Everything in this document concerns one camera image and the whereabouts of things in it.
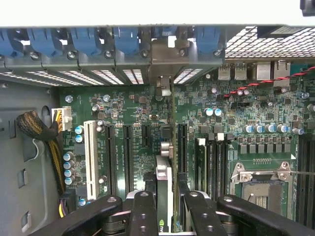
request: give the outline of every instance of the motherboard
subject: motherboard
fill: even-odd
[[[154,86],[60,88],[72,113],[63,132],[66,184],[80,207],[107,194],[125,199],[145,189],[157,157],[168,156],[190,190],[213,200],[237,195],[295,220],[308,188],[298,186],[314,181],[294,173],[312,171],[300,144],[312,142],[315,129],[313,78],[205,76],[175,85],[172,96],[156,96]]]

